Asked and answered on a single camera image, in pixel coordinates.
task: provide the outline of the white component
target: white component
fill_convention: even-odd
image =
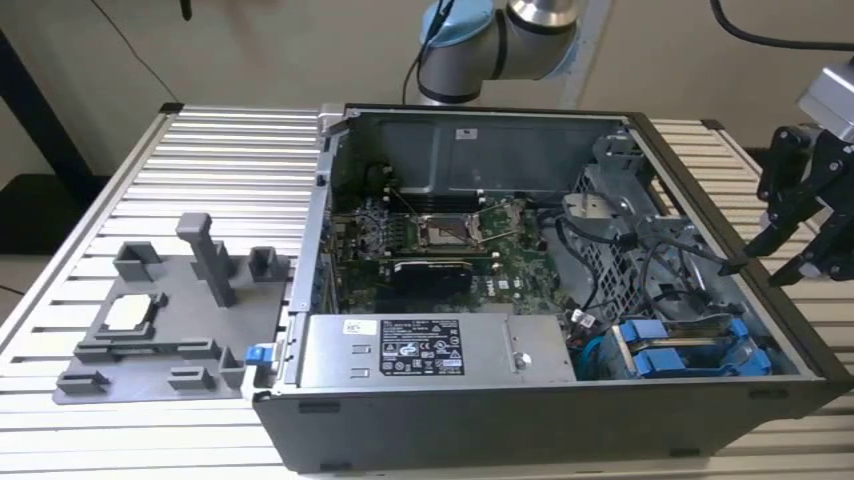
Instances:
[[[112,302],[104,325],[110,330],[134,330],[148,319],[154,308],[148,295],[124,295]]]
[[[582,327],[590,328],[593,327],[593,324],[597,322],[597,317],[594,317],[589,313],[585,313],[582,310],[575,309],[573,311],[571,320],[573,320],[573,323],[578,323]]]

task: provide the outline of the aluminum extrusion table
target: aluminum extrusion table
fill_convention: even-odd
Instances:
[[[745,238],[758,231],[758,168],[725,131],[700,121],[654,122]],[[314,182],[318,112],[186,106],[160,114],[91,211],[0,326],[0,473],[36,479],[298,478],[248,401],[56,406],[55,379],[83,338],[116,272],[126,240],[188,254],[174,236],[187,210],[214,217],[212,235],[246,254],[273,245],[298,260]],[[770,270],[804,248],[802,227]],[[854,371],[853,284],[788,288]],[[286,292],[282,324],[287,323]],[[710,459],[386,472],[402,479],[854,478],[854,395],[801,420],[770,422]]]

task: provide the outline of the motherboard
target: motherboard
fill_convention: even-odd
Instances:
[[[529,199],[481,195],[471,213],[422,213],[390,193],[333,217],[342,313],[566,310]]]

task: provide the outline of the black pole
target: black pole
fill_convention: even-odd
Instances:
[[[86,207],[100,190],[98,179],[2,30],[0,72],[0,93],[10,110],[42,151],[68,194]]]

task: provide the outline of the wire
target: wire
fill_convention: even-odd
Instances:
[[[24,292],[22,292],[16,288],[7,287],[6,285],[0,285],[0,290],[6,290],[7,292],[14,293],[15,295],[20,295],[22,297],[24,296]]]
[[[610,300],[606,300],[606,301],[605,301],[605,302],[602,302],[602,303],[597,303],[595,305],[591,305],[591,306],[589,306],[587,308],[589,308],[590,310],[593,310],[593,309],[595,309],[595,308],[602,308],[602,307],[605,307],[605,306],[607,306],[607,305],[610,305],[610,304],[613,304],[613,303],[617,303],[617,299],[615,299],[615,298],[611,298]]]
[[[643,302],[650,306],[650,308],[655,308],[655,299],[650,295],[650,291],[646,288],[646,280],[650,272],[650,263],[653,263],[653,257],[655,256],[655,250],[658,250],[658,247],[661,247],[662,245],[665,245],[663,241],[658,241],[655,245],[653,245],[653,248],[650,248],[646,252],[646,257],[643,258],[643,263],[641,264],[641,285],[638,290],[641,290],[641,297],[643,298]],[[673,320],[670,315],[667,315],[667,312],[659,310],[659,313],[667,320]]]
[[[593,265],[590,264],[590,262],[585,259],[585,257],[582,257],[581,253],[578,253],[578,251],[570,245],[570,241],[566,238],[566,231],[563,230],[566,223],[567,223],[566,217],[558,217],[555,219],[555,233],[558,235],[558,241],[561,242],[561,245],[563,245],[563,249],[567,251],[570,255],[573,255],[575,260],[578,260],[578,262],[582,264],[582,266],[590,273],[590,277],[593,279],[593,285],[590,287],[590,295],[587,295],[587,300],[585,300],[585,303],[582,305],[582,310],[587,311],[587,309],[590,308],[590,304],[595,300],[597,294],[599,293],[599,275],[597,273],[597,269],[593,268]]]
[[[430,48],[430,42],[439,34],[439,30],[445,25],[445,21],[451,15],[451,9],[454,8],[454,2],[457,0],[449,0],[447,5],[445,5],[445,0],[438,0],[437,2],[437,11],[433,14],[433,19],[430,20],[430,27],[427,28],[427,34],[425,35],[425,42],[422,43],[421,48],[418,49],[418,54],[415,55],[415,60],[413,60],[413,64],[410,65],[410,69],[406,72],[406,77],[403,78],[403,88],[401,89],[401,104],[406,105],[406,87],[410,85],[410,78],[413,78],[413,73],[418,68],[418,72],[421,74],[422,70],[422,61],[425,59],[425,54],[427,53],[427,48]]]
[[[606,245],[618,245],[619,244],[619,240],[617,238],[605,238],[605,237],[601,237],[598,235],[594,235],[593,233],[586,232],[585,230],[582,230],[582,228],[578,225],[575,225],[569,218],[563,217],[563,219],[566,220],[565,224],[566,224],[567,228],[570,229],[570,231],[575,235],[582,237],[583,239],[590,240],[594,243],[603,243]]]
[[[104,16],[104,18],[110,22],[110,25],[112,25],[114,30],[116,31],[116,33],[122,37],[122,40],[124,41],[124,44],[128,47],[128,50],[131,50],[131,53],[134,54],[134,57],[136,57],[136,60],[139,60],[139,63],[143,64],[143,67],[146,67],[146,70],[148,70],[148,73],[151,73],[151,75],[155,77],[155,79],[158,80],[158,82],[160,83],[160,85],[163,86],[166,91],[170,93],[170,96],[172,97],[172,100],[175,100],[175,102],[179,102],[178,95],[175,95],[175,92],[172,91],[170,86],[166,84],[166,82],[160,78],[160,75],[158,75],[158,73],[154,71],[154,69],[151,68],[148,63],[146,63],[146,60],[143,60],[143,57],[139,56],[139,53],[136,53],[136,49],[134,48],[134,45],[131,44],[131,41],[128,40],[128,37],[126,37],[124,33],[122,33],[122,29],[119,28],[119,25],[116,25],[116,22],[114,22],[112,18],[110,17],[110,15],[107,14],[107,12],[102,8],[102,6],[98,4],[96,0],[90,0],[90,3],[92,3],[95,8],[98,8],[98,11],[102,12],[102,15]]]
[[[680,250],[690,253],[692,255],[697,255],[701,258],[705,258],[706,260],[709,260],[710,262],[717,263],[718,265],[726,265],[728,264],[728,259],[726,258],[721,258],[718,257],[714,253],[708,252],[705,250],[701,250],[700,248],[689,245],[688,243],[682,243],[681,241],[665,237],[665,236],[659,236],[659,235],[653,235],[653,237],[655,237],[655,240],[658,243],[665,243],[667,245],[670,245],[674,248],[678,248]]]
[[[764,37],[744,31],[730,22],[724,13],[724,7],[721,6],[721,0],[710,0],[712,11],[716,15],[718,24],[736,38],[756,43],[757,45],[765,45],[766,47],[789,48],[792,50],[829,50],[836,52],[854,52],[854,43],[842,42],[805,42],[800,40],[785,40],[781,38]]]
[[[653,297],[653,301],[658,302],[666,299],[667,297],[682,296],[682,295],[698,295],[698,292],[692,292],[689,290],[667,290],[666,292],[662,292],[658,295],[655,295]]]

